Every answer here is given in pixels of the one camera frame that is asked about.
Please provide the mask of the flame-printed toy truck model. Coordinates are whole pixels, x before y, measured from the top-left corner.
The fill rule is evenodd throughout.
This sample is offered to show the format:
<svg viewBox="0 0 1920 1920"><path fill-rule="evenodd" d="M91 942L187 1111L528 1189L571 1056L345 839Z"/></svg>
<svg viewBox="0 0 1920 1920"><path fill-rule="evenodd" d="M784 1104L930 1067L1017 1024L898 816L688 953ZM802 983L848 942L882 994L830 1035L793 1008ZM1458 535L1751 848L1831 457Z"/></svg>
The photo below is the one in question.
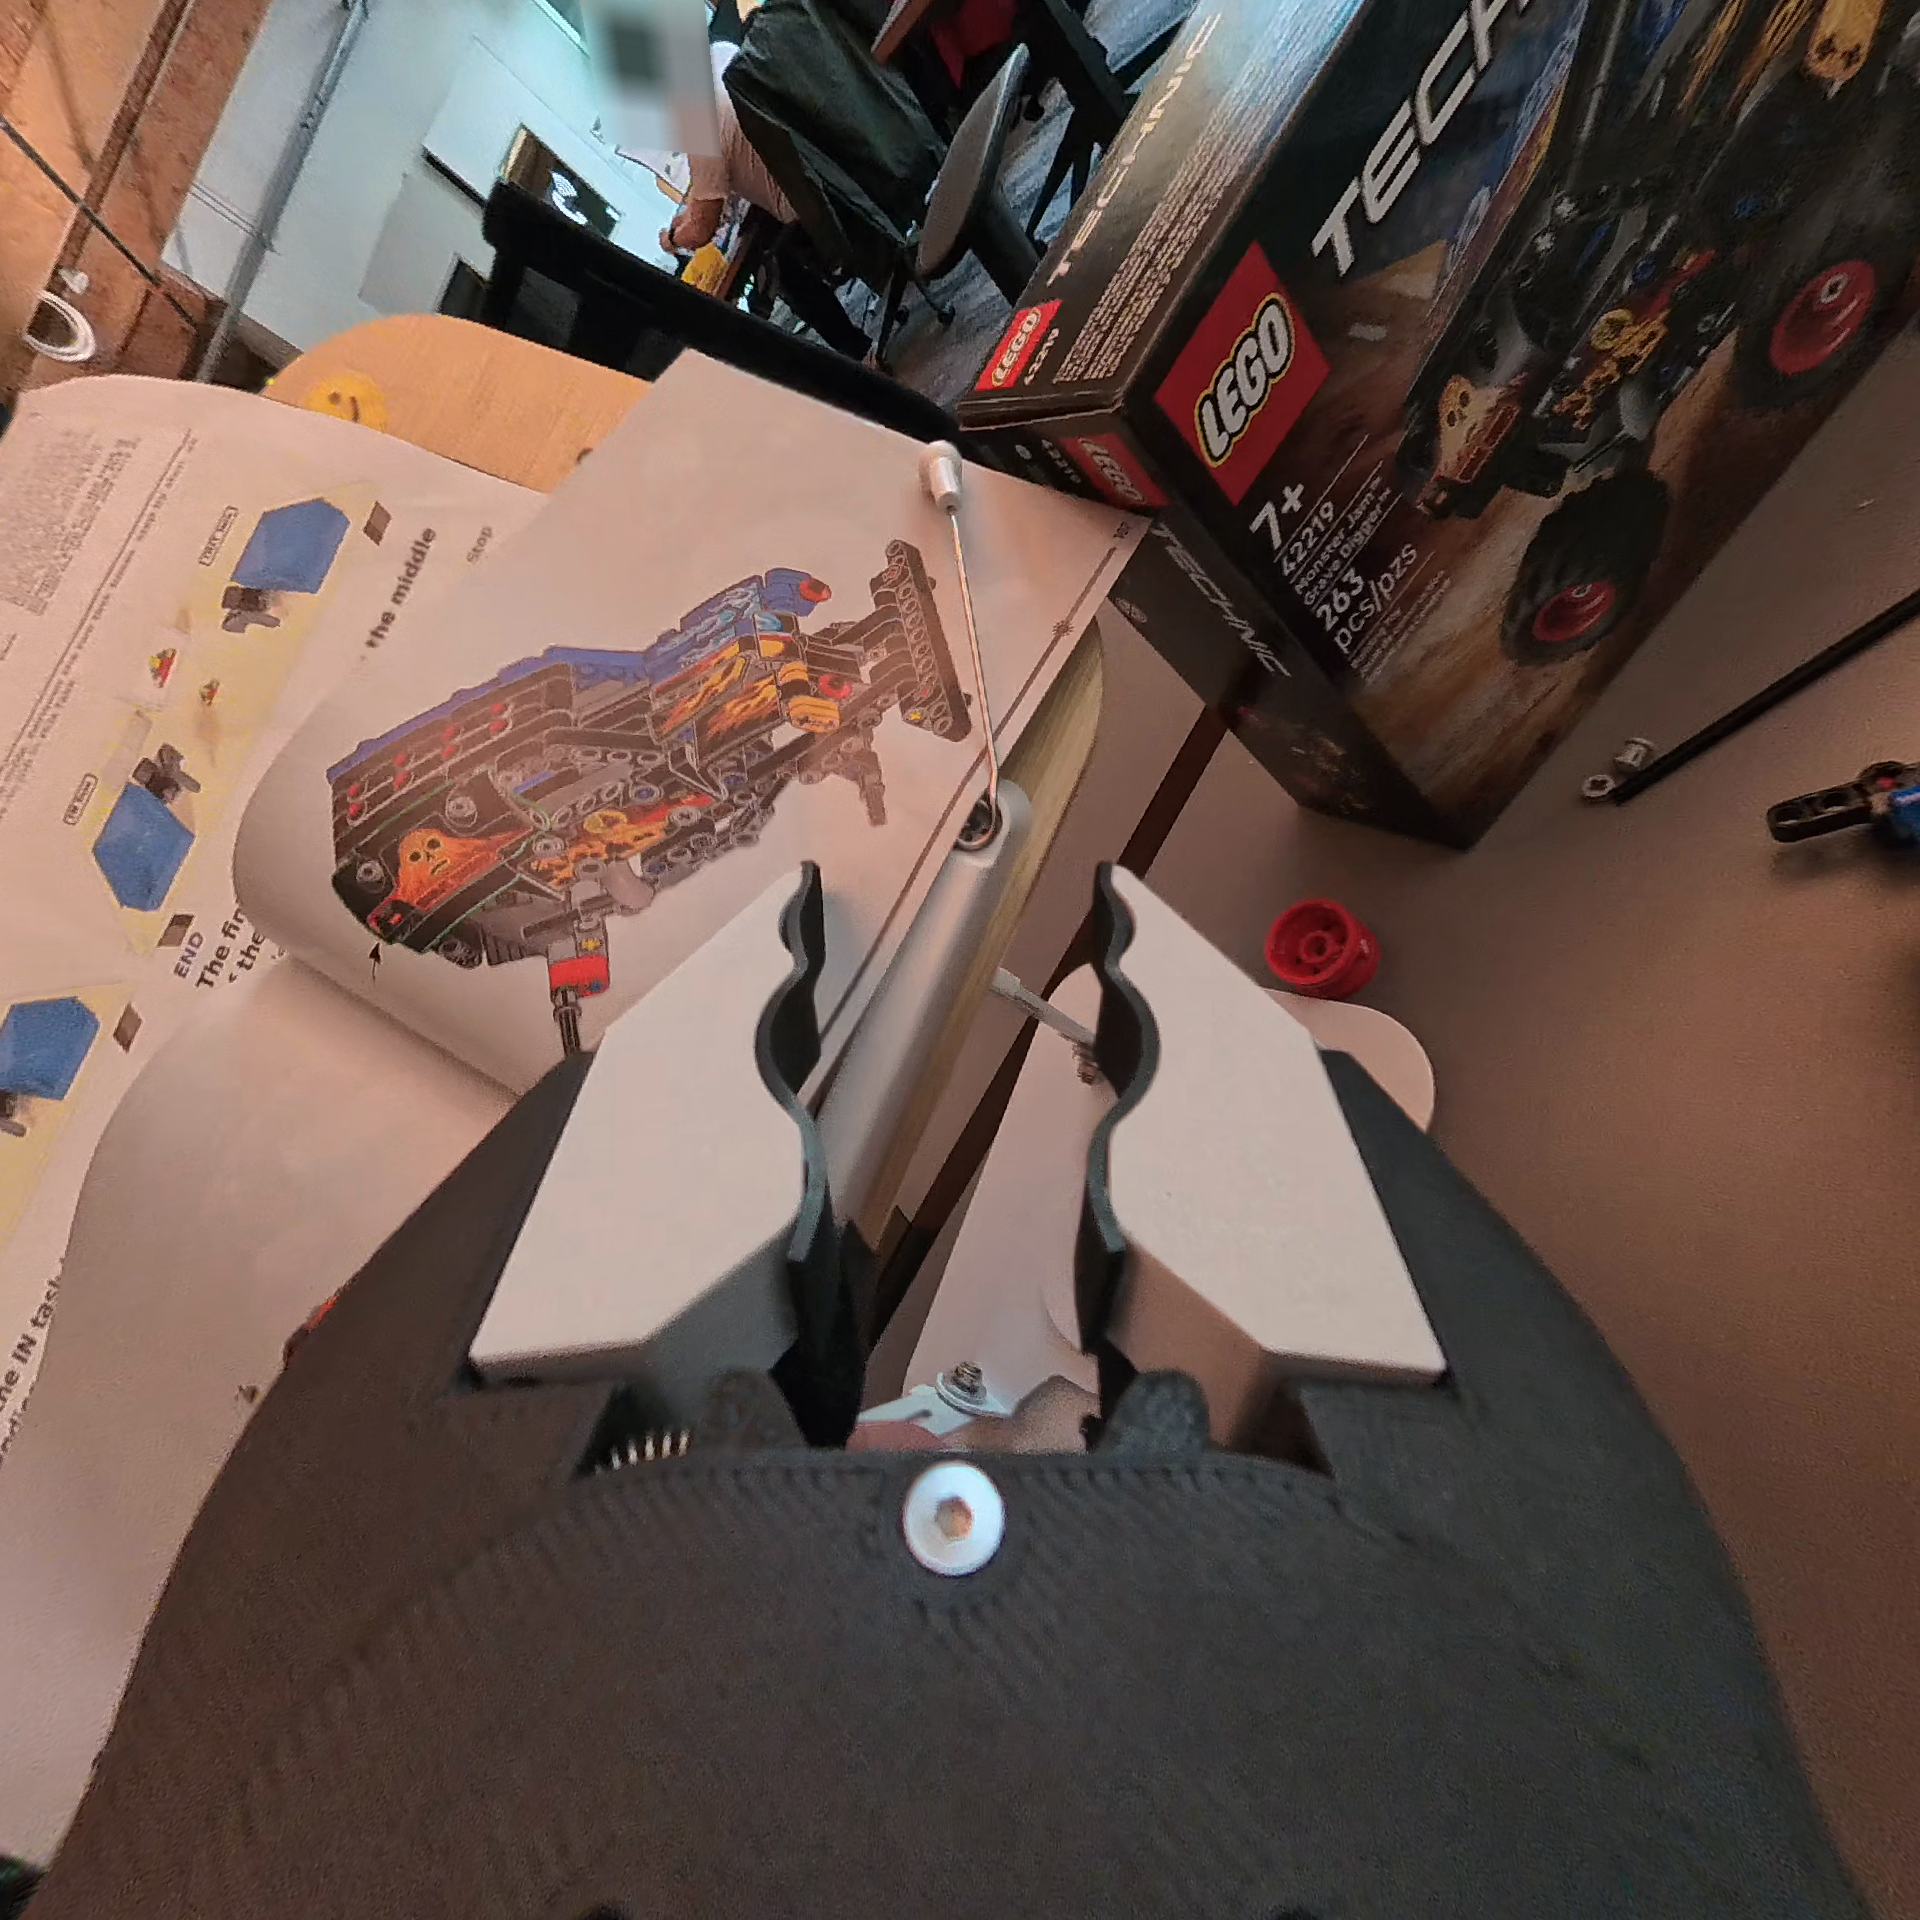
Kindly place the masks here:
<svg viewBox="0 0 1920 1920"><path fill-rule="evenodd" d="M1918 763L1874 761L1854 782L1771 805L1765 825L1778 846L1863 827L1890 848L1918 848Z"/></svg>

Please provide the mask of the chair with dark jacket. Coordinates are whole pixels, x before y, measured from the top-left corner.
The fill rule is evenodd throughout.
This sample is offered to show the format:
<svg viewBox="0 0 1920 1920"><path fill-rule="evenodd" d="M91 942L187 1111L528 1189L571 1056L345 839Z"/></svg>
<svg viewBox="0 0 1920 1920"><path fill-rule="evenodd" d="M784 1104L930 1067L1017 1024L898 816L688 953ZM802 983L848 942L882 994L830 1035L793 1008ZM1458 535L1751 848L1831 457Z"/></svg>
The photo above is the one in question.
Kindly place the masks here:
<svg viewBox="0 0 1920 1920"><path fill-rule="evenodd" d="M875 62L875 30L839 5L761 5L722 89L782 197L779 297L830 347L882 368L882 343L853 322L839 290L875 290L889 331L946 149L912 87Z"/></svg>

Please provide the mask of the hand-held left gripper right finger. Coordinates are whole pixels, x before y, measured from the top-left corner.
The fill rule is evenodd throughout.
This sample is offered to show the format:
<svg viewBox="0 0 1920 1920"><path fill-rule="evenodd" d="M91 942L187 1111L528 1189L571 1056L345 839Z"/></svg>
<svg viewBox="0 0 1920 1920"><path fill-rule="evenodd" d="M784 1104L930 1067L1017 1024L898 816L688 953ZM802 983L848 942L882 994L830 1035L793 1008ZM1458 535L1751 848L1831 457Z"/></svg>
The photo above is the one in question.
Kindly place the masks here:
<svg viewBox="0 0 1920 1920"><path fill-rule="evenodd" d="M1138 878L1095 871L1077 1335L1202 1390L1433 1385L1442 1344L1312 1033Z"/></svg>

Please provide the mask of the white book stand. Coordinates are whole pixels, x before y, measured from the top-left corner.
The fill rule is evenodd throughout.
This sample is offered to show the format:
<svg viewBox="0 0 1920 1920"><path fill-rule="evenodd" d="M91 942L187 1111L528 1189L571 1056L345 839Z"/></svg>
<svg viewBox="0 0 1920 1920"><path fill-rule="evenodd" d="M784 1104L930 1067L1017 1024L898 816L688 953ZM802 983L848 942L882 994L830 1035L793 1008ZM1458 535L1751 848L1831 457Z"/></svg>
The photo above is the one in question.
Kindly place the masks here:
<svg viewBox="0 0 1920 1920"><path fill-rule="evenodd" d="M539 514L295 734L249 805L238 875L295 953L514 1093L503 1170L480 1154L304 1330L315 1360L373 1307L471 1285L450 1371L482 1403L608 1385L645 1451L706 1387L489 1383L469 1349L613 1022L782 873L823 878L818 1129L830 1243L802 1333L768 1371L809 1435L866 1433L873 1234L887 1173L944 1079L942 1031L992 971L992 926L1035 827L997 754L1031 734L1138 521L971 469L933 443L690 352ZM1054 1051L1093 1090L1015 1138L1015 1225L896 1424L1006 1433L1038 1387L1090 1410L1077 1335L1088 1141L1113 1093L1097 978Z"/></svg>

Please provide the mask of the building instruction booklet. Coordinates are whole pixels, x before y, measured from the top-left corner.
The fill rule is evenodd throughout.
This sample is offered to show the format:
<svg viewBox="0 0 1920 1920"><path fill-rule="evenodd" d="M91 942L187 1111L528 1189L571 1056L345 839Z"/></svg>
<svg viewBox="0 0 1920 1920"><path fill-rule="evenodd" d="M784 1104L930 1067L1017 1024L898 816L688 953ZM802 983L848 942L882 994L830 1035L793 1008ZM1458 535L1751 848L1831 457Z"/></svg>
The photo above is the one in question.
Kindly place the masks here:
<svg viewBox="0 0 1920 1920"><path fill-rule="evenodd" d="M553 491L59 389L5 482L5 1854L281 1339L770 880L834 1054L976 793L921 446L697 354Z"/></svg>

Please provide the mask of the grey desk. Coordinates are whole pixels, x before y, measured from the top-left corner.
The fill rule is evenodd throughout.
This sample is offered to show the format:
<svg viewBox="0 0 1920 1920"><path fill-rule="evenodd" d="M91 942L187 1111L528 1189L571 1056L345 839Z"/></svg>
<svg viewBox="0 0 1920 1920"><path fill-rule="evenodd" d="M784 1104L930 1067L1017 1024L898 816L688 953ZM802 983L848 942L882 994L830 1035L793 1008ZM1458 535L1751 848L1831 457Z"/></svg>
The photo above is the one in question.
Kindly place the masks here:
<svg viewBox="0 0 1920 1920"><path fill-rule="evenodd" d="M1915 759L1915 626L1621 807L1669 750L1915 590L1915 331L1792 462L1472 853L1301 814L1115 615L1095 750L1010 969L1138 862L1262 974L1326 896L1435 1067L1438 1136L1582 1301L1730 1547L1831 1833L1915 1915L1915 853L1767 805Z"/></svg>

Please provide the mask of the round grey stool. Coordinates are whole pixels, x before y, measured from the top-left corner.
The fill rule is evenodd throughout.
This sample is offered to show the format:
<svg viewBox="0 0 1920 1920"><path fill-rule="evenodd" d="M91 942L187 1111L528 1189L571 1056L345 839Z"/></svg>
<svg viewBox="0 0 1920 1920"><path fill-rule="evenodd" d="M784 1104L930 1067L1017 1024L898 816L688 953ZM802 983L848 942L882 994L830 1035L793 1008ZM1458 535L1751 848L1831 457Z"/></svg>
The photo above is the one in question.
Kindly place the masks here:
<svg viewBox="0 0 1920 1920"><path fill-rule="evenodd" d="M1001 160L1019 114L1029 53L1022 43L967 110L937 174L912 263L921 279L946 277L974 256L1008 304L1019 304L1040 254L1001 190Z"/></svg>

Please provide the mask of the black long toy axle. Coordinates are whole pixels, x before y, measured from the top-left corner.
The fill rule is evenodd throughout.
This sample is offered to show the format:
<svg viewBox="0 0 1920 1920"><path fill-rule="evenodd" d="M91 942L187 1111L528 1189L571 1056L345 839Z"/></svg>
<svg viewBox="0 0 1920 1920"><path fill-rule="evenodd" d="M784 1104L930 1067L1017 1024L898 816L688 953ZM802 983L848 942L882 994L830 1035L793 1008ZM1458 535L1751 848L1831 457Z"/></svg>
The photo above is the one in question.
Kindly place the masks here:
<svg viewBox="0 0 1920 1920"><path fill-rule="evenodd" d="M1851 661L1858 661L1867 651L1883 645L1888 638L1906 631L1918 619L1918 590L1904 594L1888 608L1874 613L1861 626L1851 629L1849 633L1835 638L1831 645L1819 649L1813 658L1794 665L1776 681L1767 683L1758 693L1749 695L1735 709L1717 715L1705 727L1694 731L1691 736L1682 738L1666 752L1657 752L1657 757L1639 768L1634 775L1621 775L1618 791L1609 800L1609 805L1621 807L1632 802L1641 793L1648 793L1655 784L1675 777L1691 763L1701 761L1719 745L1733 741L1742 731L1758 725L1769 713L1776 713L1787 702L1797 699L1801 693L1810 690L1815 683L1822 683L1831 674L1840 672Z"/></svg>

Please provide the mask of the printed instruction sheet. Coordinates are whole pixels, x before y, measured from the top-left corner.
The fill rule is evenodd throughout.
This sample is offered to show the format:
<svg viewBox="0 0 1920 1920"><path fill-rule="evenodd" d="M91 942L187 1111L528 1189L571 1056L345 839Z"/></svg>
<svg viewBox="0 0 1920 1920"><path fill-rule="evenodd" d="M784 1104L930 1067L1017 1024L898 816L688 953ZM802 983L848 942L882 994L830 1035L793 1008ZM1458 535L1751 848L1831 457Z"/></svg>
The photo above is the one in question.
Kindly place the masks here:
<svg viewBox="0 0 1920 1920"><path fill-rule="evenodd" d="M277 754L544 498L192 382L27 395L2 457L2 1433L27 1422L98 1141L279 949L233 837Z"/></svg>

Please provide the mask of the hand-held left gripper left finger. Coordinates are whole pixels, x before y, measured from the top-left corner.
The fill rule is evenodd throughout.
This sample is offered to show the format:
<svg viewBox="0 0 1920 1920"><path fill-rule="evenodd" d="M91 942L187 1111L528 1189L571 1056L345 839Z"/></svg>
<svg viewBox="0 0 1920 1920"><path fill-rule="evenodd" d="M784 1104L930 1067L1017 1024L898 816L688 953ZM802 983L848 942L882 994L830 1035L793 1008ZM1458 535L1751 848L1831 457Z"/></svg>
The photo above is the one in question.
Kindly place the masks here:
<svg viewBox="0 0 1920 1920"><path fill-rule="evenodd" d="M613 1022L471 1339L480 1378L706 1387L795 1346L832 1237L800 1102L823 965L802 862Z"/></svg>

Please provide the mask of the toy truck set box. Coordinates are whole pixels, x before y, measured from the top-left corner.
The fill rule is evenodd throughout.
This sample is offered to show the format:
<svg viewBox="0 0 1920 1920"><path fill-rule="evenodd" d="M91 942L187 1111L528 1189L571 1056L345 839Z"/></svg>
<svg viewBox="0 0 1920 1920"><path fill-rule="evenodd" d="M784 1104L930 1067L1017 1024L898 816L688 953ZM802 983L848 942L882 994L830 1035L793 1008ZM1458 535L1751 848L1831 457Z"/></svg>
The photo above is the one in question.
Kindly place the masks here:
<svg viewBox="0 0 1920 1920"><path fill-rule="evenodd" d="M1915 2L1193 5L958 405L1296 802L1470 848L1915 299Z"/></svg>

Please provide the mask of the red toy wheel rim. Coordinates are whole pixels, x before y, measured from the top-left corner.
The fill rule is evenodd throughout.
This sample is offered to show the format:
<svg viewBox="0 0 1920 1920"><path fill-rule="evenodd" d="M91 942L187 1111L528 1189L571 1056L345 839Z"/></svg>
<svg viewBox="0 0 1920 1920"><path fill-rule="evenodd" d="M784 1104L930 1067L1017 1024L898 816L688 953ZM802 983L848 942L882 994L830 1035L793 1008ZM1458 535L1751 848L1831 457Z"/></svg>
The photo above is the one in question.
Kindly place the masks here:
<svg viewBox="0 0 1920 1920"><path fill-rule="evenodd" d="M1305 898L1273 919L1264 935L1264 962L1285 992L1349 1001L1374 983L1381 949L1349 907Z"/></svg>

